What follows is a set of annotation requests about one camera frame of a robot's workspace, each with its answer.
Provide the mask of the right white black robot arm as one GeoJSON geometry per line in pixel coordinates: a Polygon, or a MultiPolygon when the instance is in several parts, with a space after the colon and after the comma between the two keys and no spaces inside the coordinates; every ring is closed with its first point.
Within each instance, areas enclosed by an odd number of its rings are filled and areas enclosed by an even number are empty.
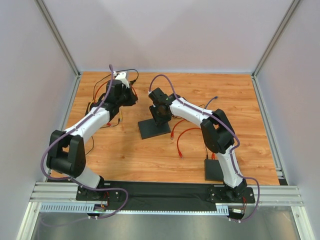
{"type": "Polygon", "coordinates": [[[159,126],[169,122],[172,116],[181,117],[202,132],[206,148],[215,154],[220,164],[226,195],[239,198],[247,187],[235,155],[235,132],[224,111],[210,111],[194,105],[175,94],[167,95],[160,88],[148,93],[152,100],[149,107],[155,123],[159,126]]]}

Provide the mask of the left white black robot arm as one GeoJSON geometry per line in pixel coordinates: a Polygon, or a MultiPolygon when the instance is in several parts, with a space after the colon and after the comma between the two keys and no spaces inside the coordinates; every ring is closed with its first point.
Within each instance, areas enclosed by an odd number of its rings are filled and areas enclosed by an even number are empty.
{"type": "Polygon", "coordinates": [[[104,179],[86,166],[85,143],[118,113],[120,107],[136,104],[138,97],[127,79],[107,82],[103,98],[75,125],[64,131],[55,130],[44,155],[50,170],[64,174],[90,191],[100,191],[104,179]]]}

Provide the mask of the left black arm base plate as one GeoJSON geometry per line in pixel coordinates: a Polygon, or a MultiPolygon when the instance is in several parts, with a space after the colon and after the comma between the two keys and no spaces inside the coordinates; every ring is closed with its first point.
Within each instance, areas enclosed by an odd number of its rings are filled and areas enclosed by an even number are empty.
{"type": "Polygon", "coordinates": [[[126,199],[126,193],[122,190],[90,190],[85,187],[78,187],[75,199],[77,201],[111,201],[121,202],[126,199]]]}

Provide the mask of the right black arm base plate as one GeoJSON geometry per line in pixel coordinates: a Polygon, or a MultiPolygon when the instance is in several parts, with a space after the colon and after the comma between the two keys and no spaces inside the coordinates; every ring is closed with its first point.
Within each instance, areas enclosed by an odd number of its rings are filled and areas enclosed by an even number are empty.
{"type": "Polygon", "coordinates": [[[233,189],[227,185],[212,185],[208,189],[208,200],[212,203],[236,203],[244,202],[253,204],[256,202],[253,189],[246,187],[241,190],[233,189]]]}

